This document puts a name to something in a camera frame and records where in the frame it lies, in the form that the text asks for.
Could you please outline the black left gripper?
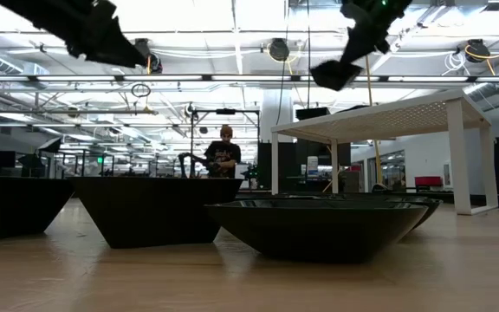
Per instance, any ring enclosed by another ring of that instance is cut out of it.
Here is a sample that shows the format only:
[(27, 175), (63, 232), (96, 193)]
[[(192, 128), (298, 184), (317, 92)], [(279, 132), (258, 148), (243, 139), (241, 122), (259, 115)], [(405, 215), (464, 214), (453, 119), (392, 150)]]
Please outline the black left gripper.
[(0, 0), (0, 6), (62, 39), (74, 57), (129, 68), (146, 63), (113, 18), (109, 0)]

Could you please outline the person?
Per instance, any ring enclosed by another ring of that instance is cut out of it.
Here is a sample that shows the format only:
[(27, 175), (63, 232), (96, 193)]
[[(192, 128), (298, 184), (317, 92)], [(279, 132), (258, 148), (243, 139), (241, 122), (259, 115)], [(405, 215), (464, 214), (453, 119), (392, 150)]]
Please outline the person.
[(212, 141), (204, 152), (205, 158), (210, 161), (211, 178), (235, 178), (236, 166), (241, 162), (241, 148), (231, 142), (232, 138), (233, 129), (223, 125), (220, 140)]

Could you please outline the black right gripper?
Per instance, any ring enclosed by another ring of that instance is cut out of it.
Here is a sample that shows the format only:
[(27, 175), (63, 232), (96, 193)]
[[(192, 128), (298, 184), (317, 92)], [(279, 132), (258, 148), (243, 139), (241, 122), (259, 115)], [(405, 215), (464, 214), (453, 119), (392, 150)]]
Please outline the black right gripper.
[(374, 51), (386, 54), (392, 23), (405, 15), (412, 0), (341, 0), (340, 13), (355, 24), (348, 29), (348, 42), (340, 58), (351, 63)]

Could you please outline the black background panels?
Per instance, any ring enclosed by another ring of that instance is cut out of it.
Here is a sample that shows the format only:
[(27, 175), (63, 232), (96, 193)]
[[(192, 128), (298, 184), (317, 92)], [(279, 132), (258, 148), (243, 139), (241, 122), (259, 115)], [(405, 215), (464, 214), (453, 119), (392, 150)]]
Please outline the black background panels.
[[(259, 143), (257, 148), (257, 172), (260, 179), (271, 179), (272, 144)], [(278, 143), (278, 173), (280, 178), (301, 175), (301, 165), (307, 164), (310, 156), (316, 156), (320, 166), (332, 164), (330, 145), (304, 140), (302, 143)]]

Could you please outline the red storage bin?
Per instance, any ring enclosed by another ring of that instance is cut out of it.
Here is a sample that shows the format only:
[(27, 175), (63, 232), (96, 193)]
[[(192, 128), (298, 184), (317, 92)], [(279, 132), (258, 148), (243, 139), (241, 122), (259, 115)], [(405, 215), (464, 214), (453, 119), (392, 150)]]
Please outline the red storage bin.
[(419, 187), (442, 187), (444, 185), (444, 181), (439, 176), (417, 176), (415, 178), (415, 186)]

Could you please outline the white perforated metal shelf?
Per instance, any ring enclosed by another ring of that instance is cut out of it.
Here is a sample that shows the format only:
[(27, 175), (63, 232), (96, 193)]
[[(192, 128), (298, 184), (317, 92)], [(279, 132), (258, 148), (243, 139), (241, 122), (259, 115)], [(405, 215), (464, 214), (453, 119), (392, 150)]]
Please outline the white perforated metal shelf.
[[(489, 117), (463, 90), (429, 94), (343, 114), (303, 120), (271, 128), (271, 192), (279, 193), (278, 136), (329, 144), (332, 166), (337, 168), (337, 145), (357, 140), (387, 140), (401, 136), (446, 132), (450, 142), (450, 169), (454, 206), (458, 215), (473, 216), (496, 209), (498, 204), (494, 168), (494, 139)], [(481, 168), (486, 205), (473, 208), (465, 151), (466, 129), (480, 131)]]

